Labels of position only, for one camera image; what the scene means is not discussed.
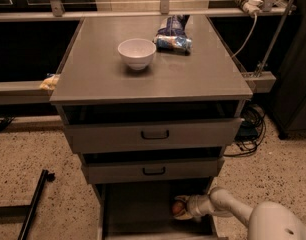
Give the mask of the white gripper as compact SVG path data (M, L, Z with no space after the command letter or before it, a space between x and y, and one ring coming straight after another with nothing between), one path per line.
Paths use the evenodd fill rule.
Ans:
M215 211L215 207L211 203L208 195L178 195L174 199L187 203L187 210L178 210L173 215L176 220L200 221L201 217L211 215Z

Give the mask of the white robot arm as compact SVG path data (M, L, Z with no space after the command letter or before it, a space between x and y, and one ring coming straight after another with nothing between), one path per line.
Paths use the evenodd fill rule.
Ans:
M179 195L174 200L171 211L177 220L234 216L247 228L247 240L306 240L305 224L279 203L265 201L252 208L221 187L209 194Z

